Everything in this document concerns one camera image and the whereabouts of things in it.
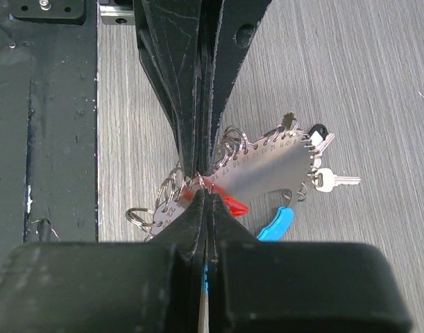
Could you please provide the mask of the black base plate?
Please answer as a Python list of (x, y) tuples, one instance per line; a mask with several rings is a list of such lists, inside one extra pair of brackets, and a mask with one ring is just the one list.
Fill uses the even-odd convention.
[(0, 1), (0, 266), (28, 242), (96, 241), (97, 3), (81, 25)]

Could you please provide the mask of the metal key organizer blue handle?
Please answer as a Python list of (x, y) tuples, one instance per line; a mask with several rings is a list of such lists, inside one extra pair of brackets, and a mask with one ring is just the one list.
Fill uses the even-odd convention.
[[(303, 198), (302, 188), (314, 175), (316, 147), (309, 135), (300, 128), (293, 113), (252, 142), (237, 126), (228, 126), (217, 146), (214, 171), (208, 177), (241, 203), (248, 204), (258, 196), (286, 190), (287, 207)], [(188, 207), (190, 201), (176, 199), (180, 188), (189, 180), (175, 166), (158, 189), (153, 209), (132, 207), (126, 219), (145, 234), (154, 238)]]

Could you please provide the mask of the red headed key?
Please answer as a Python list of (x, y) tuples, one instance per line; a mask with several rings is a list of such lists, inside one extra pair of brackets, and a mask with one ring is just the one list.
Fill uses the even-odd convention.
[(233, 198), (217, 183), (213, 182), (211, 178), (196, 176), (194, 179), (187, 181), (179, 190), (176, 199), (184, 199), (189, 202), (194, 197), (194, 193), (198, 189), (206, 189), (210, 193), (219, 194), (224, 203), (228, 206), (230, 213), (233, 217), (243, 216), (249, 212), (247, 205)]

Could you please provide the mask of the black key tag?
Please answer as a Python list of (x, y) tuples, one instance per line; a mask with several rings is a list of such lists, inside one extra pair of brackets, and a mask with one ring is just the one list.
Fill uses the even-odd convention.
[(328, 129), (321, 123), (313, 125), (308, 132), (309, 139), (314, 146), (318, 146), (322, 141), (324, 141), (328, 134)]

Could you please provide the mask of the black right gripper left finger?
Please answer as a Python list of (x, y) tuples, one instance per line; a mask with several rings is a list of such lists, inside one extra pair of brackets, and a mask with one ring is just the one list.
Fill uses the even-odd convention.
[(205, 192), (152, 240), (29, 243), (0, 268), (0, 332), (199, 332)]

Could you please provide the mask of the loose silver key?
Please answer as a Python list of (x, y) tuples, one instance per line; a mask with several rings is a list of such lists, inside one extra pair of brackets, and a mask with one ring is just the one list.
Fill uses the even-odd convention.
[(314, 186), (322, 193), (330, 193), (339, 185), (358, 185), (362, 180), (358, 176), (338, 176), (329, 168), (318, 169), (315, 176)]

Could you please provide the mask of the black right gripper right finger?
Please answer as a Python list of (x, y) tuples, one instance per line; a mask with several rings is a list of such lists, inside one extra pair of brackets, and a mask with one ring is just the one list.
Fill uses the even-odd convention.
[(409, 332), (385, 256), (363, 243), (259, 241), (212, 194), (211, 332)]

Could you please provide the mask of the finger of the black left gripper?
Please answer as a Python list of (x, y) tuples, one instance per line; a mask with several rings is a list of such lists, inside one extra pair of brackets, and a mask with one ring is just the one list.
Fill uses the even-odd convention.
[(192, 177), (198, 162), (200, 1), (134, 1), (137, 36), (150, 56), (151, 81), (176, 137), (179, 163)]
[(206, 172), (212, 173), (221, 119), (270, 1), (208, 1), (206, 16)]

